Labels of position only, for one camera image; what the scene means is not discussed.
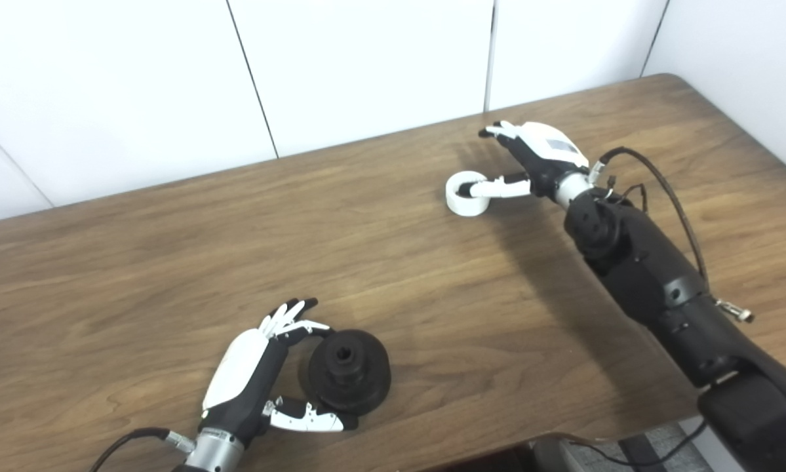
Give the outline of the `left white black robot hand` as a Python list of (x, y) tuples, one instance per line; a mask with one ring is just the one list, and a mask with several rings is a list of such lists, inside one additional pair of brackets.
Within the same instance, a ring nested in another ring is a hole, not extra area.
[(269, 428), (293, 432), (345, 432), (357, 429), (351, 414), (285, 395), (272, 394), (290, 348), (308, 337), (325, 338), (333, 329), (304, 319), (315, 298), (291, 299), (264, 317), (257, 328), (231, 341), (202, 401), (198, 430), (219, 430), (248, 448)]

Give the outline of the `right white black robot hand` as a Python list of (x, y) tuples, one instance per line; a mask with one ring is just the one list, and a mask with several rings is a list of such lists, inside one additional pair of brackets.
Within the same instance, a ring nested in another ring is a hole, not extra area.
[(456, 186), (454, 194), (468, 199), (535, 196), (548, 198), (564, 209), (591, 189), (589, 161), (558, 129), (543, 123), (513, 125), (495, 122), (479, 131), (494, 138), (521, 164), (522, 172), (492, 180), (477, 178)]

